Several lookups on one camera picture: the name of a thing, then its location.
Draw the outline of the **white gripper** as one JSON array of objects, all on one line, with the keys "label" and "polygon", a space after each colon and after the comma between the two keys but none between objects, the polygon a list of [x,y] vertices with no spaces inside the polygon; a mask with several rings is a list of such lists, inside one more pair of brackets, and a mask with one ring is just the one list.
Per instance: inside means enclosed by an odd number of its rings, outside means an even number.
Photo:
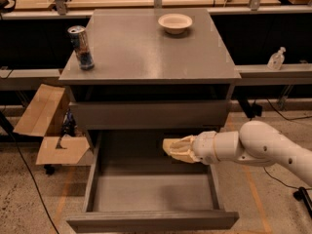
[{"label": "white gripper", "polygon": [[184,152],[171,151],[171,156],[185,163],[193,164],[201,162],[204,165],[216,164],[218,159],[215,154],[215,131],[202,132],[195,136],[185,136],[183,138],[175,139],[170,148],[179,149],[187,148],[192,146],[192,150]]}]

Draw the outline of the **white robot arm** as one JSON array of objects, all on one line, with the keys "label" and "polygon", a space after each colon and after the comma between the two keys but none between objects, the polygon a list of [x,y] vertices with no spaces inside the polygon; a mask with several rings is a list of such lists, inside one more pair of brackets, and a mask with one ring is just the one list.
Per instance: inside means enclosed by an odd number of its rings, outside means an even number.
[{"label": "white robot arm", "polygon": [[279,164],[312,185],[312,151],[260,121],[245,123],[239,131],[208,131],[196,136],[165,138],[163,149],[185,163],[210,165],[231,161],[261,167]]}]

